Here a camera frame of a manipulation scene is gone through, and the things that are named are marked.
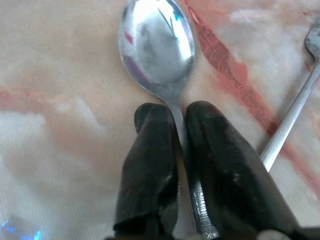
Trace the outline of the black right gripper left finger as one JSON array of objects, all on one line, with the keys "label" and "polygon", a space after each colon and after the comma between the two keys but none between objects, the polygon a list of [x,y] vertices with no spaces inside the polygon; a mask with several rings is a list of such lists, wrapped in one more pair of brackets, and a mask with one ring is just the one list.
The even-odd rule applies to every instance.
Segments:
[{"label": "black right gripper left finger", "polygon": [[144,103],[123,163],[113,229],[118,236],[170,236],[178,220],[175,126],[169,109]]}]

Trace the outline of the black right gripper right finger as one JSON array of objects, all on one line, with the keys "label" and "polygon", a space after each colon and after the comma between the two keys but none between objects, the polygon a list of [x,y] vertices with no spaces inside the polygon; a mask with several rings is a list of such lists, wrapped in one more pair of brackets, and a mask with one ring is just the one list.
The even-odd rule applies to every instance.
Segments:
[{"label": "black right gripper right finger", "polygon": [[218,234],[289,234],[297,221],[259,155],[206,101],[187,107],[186,124],[208,216]]}]

